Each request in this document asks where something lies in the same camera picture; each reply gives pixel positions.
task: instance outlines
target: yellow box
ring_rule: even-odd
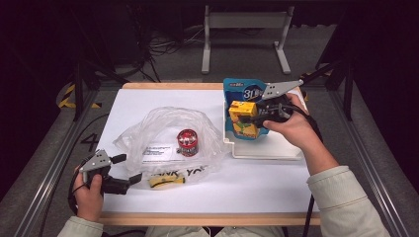
[[[256,104],[254,102],[233,101],[228,109],[228,113],[230,114],[236,134],[250,138],[258,137],[259,128],[257,128],[255,124],[242,123],[238,119],[238,116],[254,117],[258,115]]]

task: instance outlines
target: plastic bag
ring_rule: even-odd
[[[183,129],[192,129],[198,135],[198,153],[192,157],[177,152],[177,134]],[[114,144],[126,154],[128,174],[142,173],[143,180],[175,173],[196,182],[217,171],[220,160],[230,151],[206,114],[173,107],[154,109]]]

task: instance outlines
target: sleeve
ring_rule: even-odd
[[[104,225],[88,221],[77,216],[71,216],[58,237],[101,237]]]
[[[307,183],[320,209],[323,236],[389,236],[377,210],[347,166],[313,175]]]

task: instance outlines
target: person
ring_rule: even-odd
[[[291,102],[305,110],[298,98],[287,94]],[[306,118],[293,113],[286,122],[264,121],[269,130],[281,133],[286,140],[299,147],[305,157],[307,180],[320,210],[323,236],[389,236],[377,210],[368,199],[356,177],[347,166],[340,166]],[[77,177],[74,187],[82,185]],[[78,202],[77,216],[66,222],[58,236],[101,236],[103,225],[99,220],[103,199],[100,195],[101,177],[95,176],[90,187],[79,189],[75,195]],[[209,236],[202,227],[149,227],[146,236]],[[224,227],[216,237],[227,236],[284,236],[278,227]]]

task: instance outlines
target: tin can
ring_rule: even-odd
[[[191,157],[198,153],[198,135],[192,129],[184,129],[179,132],[178,136],[178,153]]]

